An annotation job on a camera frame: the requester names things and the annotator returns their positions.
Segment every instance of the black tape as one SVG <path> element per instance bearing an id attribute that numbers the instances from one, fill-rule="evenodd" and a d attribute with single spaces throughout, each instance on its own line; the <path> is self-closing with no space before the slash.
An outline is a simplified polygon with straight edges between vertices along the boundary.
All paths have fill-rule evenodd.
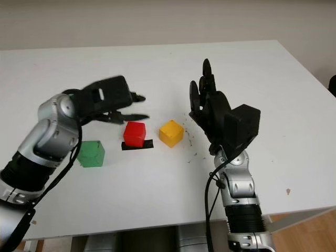
<path id="1" fill-rule="evenodd" d="M 154 148 L 154 145 L 153 145 L 153 139 L 150 139 L 150 140 L 145 140 L 143 142 L 143 147 L 140 148 L 140 147 L 132 147 L 132 146 L 127 146 L 125 144 L 125 142 L 122 142 L 121 143 L 121 149 L 123 151 L 129 151 L 129 150 L 141 150 L 141 149 L 150 149 L 150 148 Z"/>

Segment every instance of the black cable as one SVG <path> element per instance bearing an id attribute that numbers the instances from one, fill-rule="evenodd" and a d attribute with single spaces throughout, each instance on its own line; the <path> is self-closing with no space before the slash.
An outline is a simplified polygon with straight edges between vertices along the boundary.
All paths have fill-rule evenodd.
<path id="1" fill-rule="evenodd" d="M 44 192 L 41 194 L 41 196 L 36 201 L 34 201 L 33 208 L 42 200 L 42 198 L 44 198 L 44 196 L 46 196 L 46 194 L 51 189 L 53 189 L 61 181 L 61 179 L 63 179 L 63 177 L 68 173 L 68 171 L 74 165 L 73 163 L 75 162 L 75 160 L 76 160 L 76 158 L 77 158 L 77 156 L 79 154 L 80 147 L 81 147 L 81 144 L 82 144 L 82 127 L 81 127 L 81 123 L 80 123 L 79 119 L 76 120 L 76 123 L 77 123 L 77 127 L 78 127 L 78 143 L 71 150 L 69 163 L 58 174 L 58 176 L 51 182 L 51 184 L 44 190 Z"/>
<path id="2" fill-rule="evenodd" d="M 211 229 L 210 229 L 210 214 L 209 214 L 209 201 L 208 201 L 208 194 L 209 194 L 209 187 L 210 183 L 216 173 L 225 167 L 228 163 L 230 163 L 233 159 L 225 161 L 223 164 L 219 165 L 209 176 L 206 186 L 205 186 L 205 191 L 204 191 L 204 205 L 205 205 L 205 224 L 206 224 L 206 241 L 208 244 L 208 251 L 209 252 L 214 252 L 214 245 L 212 243 L 212 236 L 211 236 Z"/>
<path id="3" fill-rule="evenodd" d="M 214 207 L 215 207 L 215 204 L 216 204 L 216 201 L 217 201 L 217 198 L 218 198 L 218 195 L 219 195 L 219 192 L 220 192 L 220 191 L 221 191 L 221 189 L 218 188 L 216 197 L 215 197 L 215 199 L 214 199 L 214 202 L 212 203 L 212 207 L 211 207 L 211 210 L 210 210 L 210 213 L 209 213 L 209 216 L 210 216 L 210 217 L 211 217 L 212 210 L 213 210 Z"/>

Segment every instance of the silver arm segment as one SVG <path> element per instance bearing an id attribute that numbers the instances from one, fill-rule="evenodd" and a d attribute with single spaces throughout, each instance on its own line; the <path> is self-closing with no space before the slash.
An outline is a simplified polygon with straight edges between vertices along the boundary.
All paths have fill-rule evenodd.
<path id="1" fill-rule="evenodd" d="M 23 238 L 35 213 L 30 205 L 41 196 L 49 176 L 76 145 L 75 116 L 74 104 L 66 94 L 57 94 L 43 103 L 38 109 L 38 123 L 0 172 L 0 251 L 12 250 L 7 246 L 12 234 L 18 240 Z M 28 226 L 19 224 L 23 220 Z M 22 232 L 16 234 L 14 230 L 19 226 Z"/>
<path id="2" fill-rule="evenodd" d="M 220 150 L 215 156 L 215 166 L 219 167 L 226 160 L 225 152 Z M 259 200 L 255 193 L 252 175 L 248 170 L 248 163 L 247 152 L 243 151 L 219 171 L 219 178 L 223 185 L 220 192 L 227 215 L 228 208 L 232 206 L 257 206 L 259 209 Z M 228 243 L 230 248 L 233 251 L 240 251 L 241 249 L 264 249 L 265 251 L 275 252 L 271 234 L 266 231 L 261 219 L 261 212 L 260 219 L 256 216 L 256 218 L 253 217 L 253 220 L 255 223 L 252 227 L 248 226 L 247 223 L 246 227 L 237 227 L 239 223 L 232 223 L 235 219 L 230 219 L 228 216 Z M 241 232 L 241 230 L 256 231 L 260 229 L 261 225 L 264 227 L 261 228 L 262 232 Z"/>

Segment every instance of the robotic arm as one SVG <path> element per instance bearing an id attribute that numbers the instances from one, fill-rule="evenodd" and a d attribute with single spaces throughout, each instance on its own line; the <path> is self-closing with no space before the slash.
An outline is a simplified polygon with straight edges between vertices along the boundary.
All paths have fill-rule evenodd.
<path id="1" fill-rule="evenodd" d="M 206 236 L 208 251 L 213 252 L 208 209 L 208 189 L 216 173 L 228 224 L 228 243 L 232 251 L 275 252 L 271 235 L 261 216 L 254 181 L 248 170 L 245 148 L 257 136 L 260 110 L 248 105 L 231 109 L 226 96 L 216 90 L 209 61 L 203 63 L 199 88 L 190 84 L 190 117 L 204 130 L 215 156 L 216 169 L 205 189 Z"/>
<path id="2" fill-rule="evenodd" d="M 82 90 L 70 89 L 53 96 L 38 109 L 38 123 L 0 172 L 0 251 L 14 250 L 30 227 L 34 207 L 66 175 L 81 146 L 81 127 L 92 120 L 123 124 L 148 118 L 122 115 L 118 109 L 145 97 L 130 92 L 123 76 L 94 82 Z M 248 170 L 245 148 L 257 136 L 260 111 L 248 105 L 231 109 L 225 95 L 216 90 L 209 61 L 203 63 L 199 88 L 190 84 L 193 120 L 204 130 L 215 156 L 216 169 L 205 189 L 206 235 L 213 252 L 208 208 L 210 182 L 222 193 L 228 218 L 228 241 L 233 251 L 275 251 L 261 217 L 254 181 Z M 55 169 L 71 152 L 70 161 L 45 189 Z"/>
<path id="3" fill-rule="evenodd" d="M 0 251 L 14 250 L 30 227 L 34 207 L 72 167 L 81 146 L 81 127 L 92 120 L 123 124 L 148 118 L 118 109 L 145 97 L 130 92 L 123 76 L 53 96 L 38 109 L 38 123 L 0 172 Z M 71 151 L 68 165 L 45 189 Z"/>

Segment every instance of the red cube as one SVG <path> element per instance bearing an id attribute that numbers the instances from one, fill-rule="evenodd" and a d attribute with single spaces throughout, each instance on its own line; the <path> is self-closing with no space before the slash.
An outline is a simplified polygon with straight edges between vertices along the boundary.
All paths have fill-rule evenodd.
<path id="1" fill-rule="evenodd" d="M 124 131 L 124 140 L 127 146 L 143 147 L 145 141 L 146 128 L 142 122 L 128 122 Z"/>

